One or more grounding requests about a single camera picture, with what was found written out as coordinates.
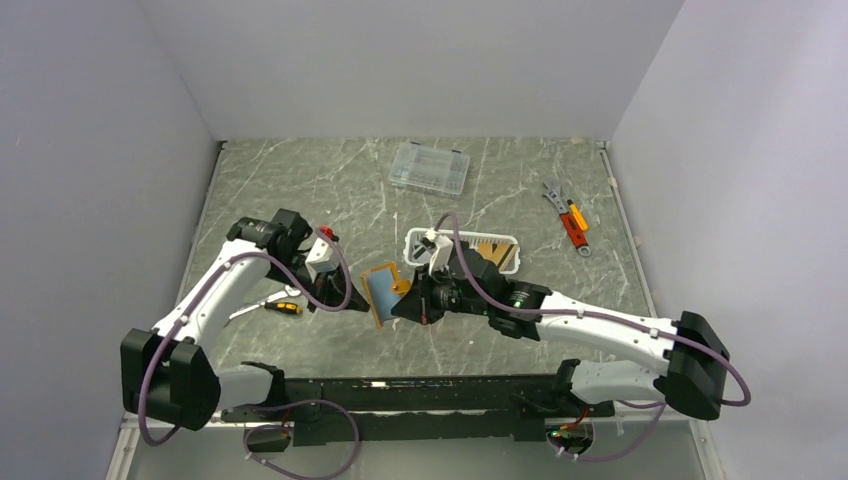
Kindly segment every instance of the white basket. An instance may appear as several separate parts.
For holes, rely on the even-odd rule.
[[[411,228],[408,232],[406,232],[406,246],[403,251],[403,261],[407,265],[411,267],[420,267],[424,265],[423,263],[417,262],[412,258],[412,248],[415,246],[420,240],[421,237],[424,236],[424,233],[427,232],[429,228],[420,228],[415,227]],[[453,240],[453,230],[439,230],[439,233],[443,233]],[[500,244],[509,244],[515,245],[515,255],[509,260],[504,266],[504,269],[501,270],[501,273],[512,275],[513,273],[518,271],[518,266],[521,265],[521,261],[518,259],[518,254],[521,252],[521,247],[518,245],[518,240],[511,235],[497,235],[494,233],[479,233],[479,232],[463,232],[460,230],[459,238],[463,241],[468,242],[468,246],[477,249],[477,245],[480,243],[493,243],[496,245]]]

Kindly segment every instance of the red handle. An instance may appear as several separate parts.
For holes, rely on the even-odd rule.
[[[562,224],[565,226],[565,231],[568,232],[568,238],[571,239],[571,243],[574,244],[574,248],[589,246],[589,242],[586,241],[586,236],[583,235],[583,230],[581,230],[577,225],[577,222],[574,221],[574,217],[571,213],[562,213],[560,214],[559,219],[562,220]]]

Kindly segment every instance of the red-handled tool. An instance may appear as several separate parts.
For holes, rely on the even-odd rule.
[[[571,243],[574,244],[574,248],[577,249],[577,253],[584,257],[588,257],[592,254],[592,249],[589,248],[589,242],[586,241],[586,235],[583,234],[583,230],[580,229],[580,226],[577,224],[577,220],[575,220],[574,215],[571,214],[571,210],[565,202],[562,201],[562,184],[560,184],[559,180],[555,178],[549,178],[545,180],[544,183],[545,187],[548,188],[548,191],[544,193],[544,197],[550,200],[559,212],[559,218],[562,220],[562,225],[568,233],[568,238],[571,239]]]

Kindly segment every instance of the marble tabletop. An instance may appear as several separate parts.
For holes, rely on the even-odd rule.
[[[471,156],[456,199],[392,187],[387,174],[404,141]],[[270,219],[295,210],[313,226],[330,225],[362,292],[360,275],[389,261],[403,263],[404,237],[455,211],[463,230],[519,240],[516,278],[549,286],[581,301],[647,315],[628,239],[595,142],[578,138],[258,139],[224,144],[199,226],[187,292],[214,260],[233,222]],[[590,225],[592,256],[577,254],[542,197],[542,181],[557,177]],[[261,281],[245,302],[280,289]],[[305,306],[303,297],[294,301]],[[293,377],[366,377],[553,373],[561,360],[611,359],[570,343],[504,337],[486,319],[448,314],[422,327],[401,320],[379,332],[370,313],[305,312],[289,317],[255,310],[221,334],[213,364],[245,360],[276,365]]]

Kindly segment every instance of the white wall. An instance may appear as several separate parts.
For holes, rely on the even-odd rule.
[[[131,0],[0,6],[0,478],[103,478],[215,143]]]
[[[846,79],[845,2],[688,0],[613,139],[661,312],[752,386],[713,426],[728,478],[848,475]]]
[[[217,138],[610,138],[683,0],[139,0]]]

